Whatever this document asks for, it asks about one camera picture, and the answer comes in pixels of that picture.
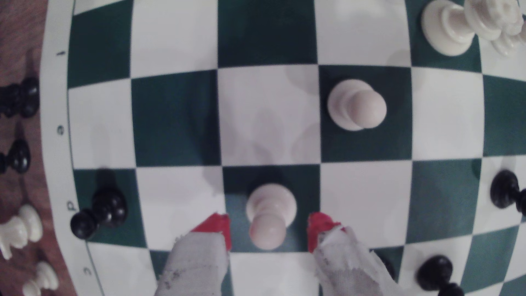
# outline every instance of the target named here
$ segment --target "white chess piece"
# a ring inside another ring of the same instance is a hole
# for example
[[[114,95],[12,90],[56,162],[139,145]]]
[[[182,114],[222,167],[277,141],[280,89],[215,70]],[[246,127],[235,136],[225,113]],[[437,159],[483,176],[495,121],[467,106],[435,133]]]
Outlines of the white chess piece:
[[[327,107],[332,120],[348,131],[377,127],[387,113],[383,97],[369,84],[354,79],[342,81],[332,89]]]
[[[519,34],[523,23],[516,0],[466,0],[464,7],[449,0],[433,0],[425,7],[421,21],[429,44],[448,56],[466,52],[475,33],[492,41],[501,32]]]
[[[287,227],[296,217],[296,199],[279,184],[266,184],[254,190],[247,203],[250,238],[263,250],[279,247],[285,240]]]
[[[22,286],[24,296],[40,296],[41,289],[56,290],[58,276],[49,263],[41,261],[36,265],[36,277]]]
[[[504,57],[511,57],[517,53],[517,48],[526,45],[526,22],[522,26],[522,31],[517,35],[508,35],[504,32],[491,44],[497,52]]]
[[[4,259],[9,260],[13,256],[11,246],[21,249],[27,245],[28,240],[40,240],[42,234],[42,221],[35,208],[28,204],[23,205],[18,210],[18,216],[0,224],[0,251]]]

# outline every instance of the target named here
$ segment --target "chessboard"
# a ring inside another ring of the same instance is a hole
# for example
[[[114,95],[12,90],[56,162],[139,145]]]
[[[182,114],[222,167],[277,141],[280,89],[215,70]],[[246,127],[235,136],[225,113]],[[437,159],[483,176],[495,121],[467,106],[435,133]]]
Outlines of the chessboard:
[[[390,261],[407,295],[437,294],[414,280],[436,254],[468,296],[525,295],[526,219],[489,187],[502,169],[526,186],[526,47],[506,59],[475,37],[440,55],[420,27],[428,2],[49,0],[43,153],[78,295],[153,295],[175,239],[214,212],[231,218],[222,295],[319,295],[316,211]],[[385,99],[377,128],[331,120],[328,94],[348,78]],[[252,244],[245,214],[266,183],[298,207],[273,251]],[[76,238],[70,219],[109,185],[126,222]]]

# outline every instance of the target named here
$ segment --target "chess piece base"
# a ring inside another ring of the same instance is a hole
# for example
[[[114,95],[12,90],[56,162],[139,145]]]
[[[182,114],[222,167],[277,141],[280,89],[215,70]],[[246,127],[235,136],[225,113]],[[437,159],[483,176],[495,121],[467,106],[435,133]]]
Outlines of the chess piece base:
[[[463,7],[449,0],[433,0],[422,13],[422,30],[429,44],[439,53],[457,56],[465,53],[475,33],[457,34],[449,24],[449,17],[463,11]]]

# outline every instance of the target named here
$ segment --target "white square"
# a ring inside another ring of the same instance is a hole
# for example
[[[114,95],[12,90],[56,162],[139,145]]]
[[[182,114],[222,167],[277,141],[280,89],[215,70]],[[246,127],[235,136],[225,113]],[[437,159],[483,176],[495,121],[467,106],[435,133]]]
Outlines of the white square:
[[[506,209],[499,209],[491,202],[491,182],[497,173],[504,169],[517,175],[519,186],[526,185],[526,155],[484,157],[480,169],[479,195],[473,234],[501,230],[519,225],[521,222],[522,214],[517,211],[515,204]]]
[[[231,253],[236,296],[318,296],[310,253]]]
[[[119,1],[121,0],[75,0],[75,10],[73,14],[77,15]]]
[[[323,163],[321,211],[369,248],[404,245],[411,173],[411,161]]]
[[[148,249],[88,242],[104,295],[153,295],[157,289]]]
[[[403,0],[315,0],[318,63],[411,66]]]
[[[515,248],[504,281],[508,282],[526,274],[526,224],[519,227]]]
[[[130,79],[69,89],[75,169],[135,168]]]
[[[504,283],[494,284],[484,289],[467,293],[466,296],[499,296],[503,284]]]
[[[223,165],[320,163],[317,65],[218,72]]]
[[[135,0],[132,78],[217,68],[217,0]]]
[[[453,274],[451,282],[460,284],[469,249],[471,247],[471,236],[458,236],[456,238],[408,244],[403,248],[402,266],[398,283],[407,295],[412,296],[436,296],[436,291],[424,291],[414,280],[418,269],[429,258],[435,255],[444,255],[453,263]]]
[[[526,81],[526,46],[519,44],[515,56],[503,57],[491,42],[479,38],[479,44],[483,74]]]
[[[482,74],[413,67],[413,160],[482,157]]]
[[[150,249],[170,251],[175,238],[215,212],[226,213],[221,167],[140,167],[136,171]]]

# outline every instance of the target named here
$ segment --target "dark green square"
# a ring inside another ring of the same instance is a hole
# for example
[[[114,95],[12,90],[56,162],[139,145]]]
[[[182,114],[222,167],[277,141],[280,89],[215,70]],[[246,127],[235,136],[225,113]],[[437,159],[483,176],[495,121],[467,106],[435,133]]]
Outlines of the dark green square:
[[[504,281],[518,232],[514,226],[473,236],[461,283],[465,293]]]
[[[504,283],[500,290],[500,296],[519,296],[524,295],[526,287],[526,275]]]
[[[154,267],[155,277],[157,278],[157,281],[163,274],[164,267],[166,265],[166,261],[168,260],[169,255],[170,252],[168,251],[150,250],[151,263]],[[223,279],[223,282],[221,284],[221,296],[234,296],[234,290],[232,288],[232,272],[230,271],[230,267],[228,267],[227,274],[225,275],[225,278]]]
[[[464,5],[464,0],[452,0]],[[459,56],[445,56],[437,52],[429,45],[424,36],[421,26],[421,16],[424,7],[430,0],[406,1],[407,21],[409,25],[409,40],[411,43],[411,62],[413,66],[432,67],[463,70],[470,72],[482,72],[480,63],[479,39],[473,39],[471,47]]]
[[[310,213],[320,211],[319,165],[223,167],[223,183],[233,252],[266,252],[250,240],[246,204],[252,191],[268,183],[288,188],[298,208],[284,243],[272,252],[307,252],[307,218]]]
[[[166,260],[168,260],[168,255],[170,255],[170,252],[168,251],[150,250],[151,264],[154,267],[155,277],[157,280],[159,280],[163,274]]]
[[[219,67],[316,62],[313,0],[219,0]]]
[[[227,274],[221,283],[221,296],[234,296],[234,288],[232,286],[232,270],[228,267]]]
[[[484,156],[526,154],[526,82],[484,76]]]
[[[381,257],[389,261],[389,263],[391,263],[395,270],[394,281],[398,282],[398,277],[400,276],[400,268],[402,266],[403,245],[372,250],[376,253],[376,255],[378,255],[378,257]]]
[[[323,162],[411,159],[411,69],[380,66],[319,66],[321,159]],[[387,104],[384,121],[374,129],[346,131],[329,116],[327,100],[346,79],[367,82]]]
[[[133,79],[137,166],[220,165],[217,71]]]
[[[413,162],[406,243],[471,234],[480,159]]]
[[[73,170],[73,177],[81,209],[92,207],[93,194],[101,188],[117,188],[126,198],[128,217],[124,224],[117,228],[101,226],[90,241],[146,248],[135,170]]]
[[[68,87],[129,77],[132,7],[123,0],[73,16]]]

